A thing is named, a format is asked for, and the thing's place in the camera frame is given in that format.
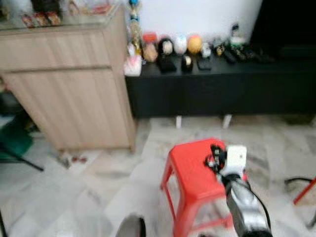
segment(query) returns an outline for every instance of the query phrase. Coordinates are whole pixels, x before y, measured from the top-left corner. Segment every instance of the cabinet drawer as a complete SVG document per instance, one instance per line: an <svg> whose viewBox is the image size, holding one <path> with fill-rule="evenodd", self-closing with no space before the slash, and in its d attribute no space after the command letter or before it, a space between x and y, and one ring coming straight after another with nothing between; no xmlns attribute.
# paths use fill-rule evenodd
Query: cabinet drawer
<svg viewBox="0 0 316 237"><path fill-rule="evenodd" d="M4 80L57 149L130 146L112 71L12 73Z"/></svg>
<svg viewBox="0 0 316 237"><path fill-rule="evenodd" d="M3 71L109 65L102 32L48 32L0 37Z"/></svg>

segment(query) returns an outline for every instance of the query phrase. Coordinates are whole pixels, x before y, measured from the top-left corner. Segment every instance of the tile floor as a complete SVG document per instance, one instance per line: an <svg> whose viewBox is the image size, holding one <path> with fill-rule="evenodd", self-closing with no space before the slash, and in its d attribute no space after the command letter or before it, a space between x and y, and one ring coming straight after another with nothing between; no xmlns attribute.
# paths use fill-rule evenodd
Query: tile floor
<svg viewBox="0 0 316 237"><path fill-rule="evenodd" d="M44 139L35 139L26 157L44 166L44 173L24 164L0 163L0 209L9 236L115 236L124 214L136 210L131 207L133 198L145 212L163 205L158 184L168 151L177 143L208 137L247 146L249 179L267 203L274 236L315 236L304 223L316 205L298 209L291 204L304 184L287 193L282 181L295 175L315 176L316 128L289 126L278 116L235 116L226 130L221 123L218 117L184 117L183 127L176 129L172 118L141 120L134 154L126 150L84 151L80 155L87 156L88 162L68 170L56 161L58 154ZM147 195L141 199L133 196L142 192ZM120 202L122 197L128 197L126 205ZM168 218L161 216L169 214L165 207L160 209L164 212L152 219L154 228L149 236L171 235L171 231L159 232L159 226L167 229L161 226Z"/></svg>

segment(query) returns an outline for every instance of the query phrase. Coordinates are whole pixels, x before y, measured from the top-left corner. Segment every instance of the orange ball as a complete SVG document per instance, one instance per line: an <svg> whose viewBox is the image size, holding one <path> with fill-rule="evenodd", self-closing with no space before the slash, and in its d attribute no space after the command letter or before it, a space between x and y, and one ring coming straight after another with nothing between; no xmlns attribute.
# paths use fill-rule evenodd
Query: orange ball
<svg viewBox="0 0 316 237"><path fill-rule="evenodd" d="M188 51L191 54L197 54L202 49L202 39L199 35L194 35L189 38Z"/></svg>

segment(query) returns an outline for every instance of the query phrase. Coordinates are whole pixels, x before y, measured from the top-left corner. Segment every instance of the red object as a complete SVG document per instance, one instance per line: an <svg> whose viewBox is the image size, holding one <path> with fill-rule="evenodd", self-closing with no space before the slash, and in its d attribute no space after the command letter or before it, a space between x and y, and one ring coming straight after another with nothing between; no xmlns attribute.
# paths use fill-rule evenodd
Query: red object
<svg viewBox="0 0 316 237"><path fill-rule="evenodd" d="M316 184L316 177L311 181L311 183L294 199L294 205L296 205L299 200L303 198L303 196L312 189L312 187Z"/></svg>
<svg viewBox="0 0 316 237"><path fill-rule="evenodd" d="M160 188L165 191L174 220L173 236L187 237L191 231L206 227L224 225L233 226L231 215L224 219L194 226L199 209L218 198L226 198L224 186L217 181L216 175L204 165L205 157L211 153L211 144L225 149L225 144L216 139L207 139L175 146L168 156ZM180 188L180 200L177 213L174 211L167 182L174 173Z"/></svg>
<svg viewBox="0 0 316 237"><path fill-rule="evenodd" d="M155 32L147 32L143 34L143 40L146 43L152 43L157 41L157 34Z"/></svg>

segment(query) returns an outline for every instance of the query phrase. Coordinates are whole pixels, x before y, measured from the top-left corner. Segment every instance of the black tv stand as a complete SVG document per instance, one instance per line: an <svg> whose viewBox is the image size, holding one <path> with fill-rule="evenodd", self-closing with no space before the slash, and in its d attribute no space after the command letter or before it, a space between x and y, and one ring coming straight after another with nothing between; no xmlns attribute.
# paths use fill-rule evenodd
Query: black tv stand
<svg viewBox="0 0 316 237"><path fill-rule="evenodd" d="M316 60L282 60L272 64L211 59L212 70L162 74L147 64L139 77L126 77L136 118L225 114L316 114Z"/></svg>

